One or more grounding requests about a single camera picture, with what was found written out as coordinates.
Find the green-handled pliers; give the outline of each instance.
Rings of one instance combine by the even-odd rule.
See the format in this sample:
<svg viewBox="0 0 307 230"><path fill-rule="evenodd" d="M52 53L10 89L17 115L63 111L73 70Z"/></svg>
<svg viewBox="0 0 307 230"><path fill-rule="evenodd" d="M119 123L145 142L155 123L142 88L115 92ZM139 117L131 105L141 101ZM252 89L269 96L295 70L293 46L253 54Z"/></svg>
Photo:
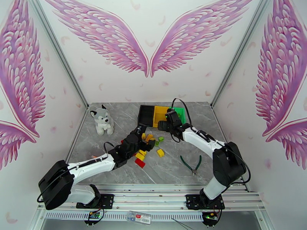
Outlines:
<svg viewBox="0 0 307 230"><path fill-rule="evenodd" d="M200 163L201 163L201 155L199 156L199 162L198 162L198 165L196 166L195 169L192 169L192 168L184 161L184 159L182 158L182 156L180 156L180 159L181 159L182 163L184 163L184 165L185 165L186 167L188 167L188 169L190 169L190 170L192 171L192 175L193 175L193 176L194 176L194 175L197 176L197 169L199 168Z"/></svg>

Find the gray marble surface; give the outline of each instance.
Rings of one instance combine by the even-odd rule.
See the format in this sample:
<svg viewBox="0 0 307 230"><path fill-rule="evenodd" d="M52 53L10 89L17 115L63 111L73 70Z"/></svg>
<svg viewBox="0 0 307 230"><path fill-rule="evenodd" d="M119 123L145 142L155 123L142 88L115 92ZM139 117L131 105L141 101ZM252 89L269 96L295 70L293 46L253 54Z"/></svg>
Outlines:
<svg viewBox="0 0 307 230"><path fill-rule="evenodd" d="M94 119L88 114L81 129L70 162L80 162L91 159L91 156L104 154L103 143L106 141L114 145L120 143L136 126L139 107L141 104L170 106L171 103L104 103L111 117L114 119L114 134L106 133L99 136L96 132ZM218 140L223 141L222 134L214 119L213 113L207 102L186 103L192 119L192 124L198 130L202 129ZM175 107L182 107L181 103L175 103ZM134 158L128 160L123 167L95 175L82 183L92 184L204 184L213 177L212 160L204 152L193 145L172 140L169 133L158 131L157 128L147 128L146 134L153 134L155 138L164 137L159 147L147 153L144 162L146 166L141 169ZM160 158L156 151L161 148L165 156ZM185 167L180 155L193 168L196 167L199 155L202 155L202 163L198 169L198 176L192 177L191 171Z"/></svg>

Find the red block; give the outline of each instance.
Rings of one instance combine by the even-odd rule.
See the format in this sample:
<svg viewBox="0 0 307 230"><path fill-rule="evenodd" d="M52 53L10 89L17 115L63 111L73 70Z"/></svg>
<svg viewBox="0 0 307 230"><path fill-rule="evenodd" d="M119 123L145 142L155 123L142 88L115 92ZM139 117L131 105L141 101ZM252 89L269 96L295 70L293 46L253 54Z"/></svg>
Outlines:
<svg viewBox="0 0 307 230"><path fill-rule="evenodd" d="M143 161L141 161L139 158L137 158L135 160L135 163L140 166L141 168L144 168L144 166L146 165Z"/></svg>

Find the plush dog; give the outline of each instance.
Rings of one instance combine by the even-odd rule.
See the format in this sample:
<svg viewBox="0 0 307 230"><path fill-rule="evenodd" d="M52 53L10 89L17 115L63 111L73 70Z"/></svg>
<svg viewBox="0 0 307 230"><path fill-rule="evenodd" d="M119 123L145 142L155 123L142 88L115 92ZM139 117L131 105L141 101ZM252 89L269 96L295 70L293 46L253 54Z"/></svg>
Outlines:
<svg viewBox="0 0 307 230"><path fill-rule="evenodd" d="M90 109L90 113L95 120L97 134L103 135L105 130L108 135L113 134L114 121L104 105L101 105L101 108L96 108L95 110Z"/></svg>

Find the pink wing mural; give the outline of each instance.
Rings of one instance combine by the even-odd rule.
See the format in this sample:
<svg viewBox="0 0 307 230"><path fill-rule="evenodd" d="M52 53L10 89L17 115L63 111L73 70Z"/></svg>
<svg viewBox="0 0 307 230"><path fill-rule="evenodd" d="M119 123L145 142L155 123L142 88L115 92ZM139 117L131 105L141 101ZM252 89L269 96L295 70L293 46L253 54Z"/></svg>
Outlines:
<svg viewBox="0 0 307 230"><path fill-rule="evenodd" d="M274 0L273 15L264 28L258 65L257 115L267 122L263 136L287 118L306 79L305 26L289 0Z"/></svg>
<svg viewBox="0 0 307 230"><path fill-rule="evenodd" d="M119 16L76 0L45 0L60 22L91 49L119 68L148 76L148 59L129 26Z"/></svg>
<svg viewBox="0 0 307 230"><path fill-rule="evenodd" d="M16 160L25 141L39 137L36 122L44 116L43 68L33 19L26 0L15 0L0 34L0 88L20 126L0 121L0 169Z"/></svg>
<svg viewBox="0 0 307 230"><path fill-rule="evenodd" d="M307 118L295 120L279 127L267 138L267 142L277 140L286 149L287 159L292 159L303 169L307 168Z"/></svg>
<svg viewBox="0 0 307 230"><path fill-rule="evenodd" d="M307 168L307 118L283 124L306 79L306 27L290 0L274 0L273 14L264 27L258 84L257 115L266 120L266 142L277 140L286 157Z"/></svg>
<svg viewBox="0 0 307 230"><path fill-rule="evenodd" d="M0 170L2 165L17 159L17 151L22 143L30 141L36 143L35 139L23 128L5 121L0 121Z"/></svg>
<svg viewBox="0 0 307 230"><path fill-rule="evenodd" d="M178 17L150 60L150 76L157 70L171 72L208 48L242 18L252 0L220 0Z"/></svg>
<svg viewBox="0 0 307 230"><path fill-rule="evenodd" d="M132 30L119 16L75 0L45 0L56 10L60 22L108 64L132 72L141 70L153 77L157 70L172 71L208 48L241 19L252 0L220 0L186 12L166 32L148 63Z"/></svg>

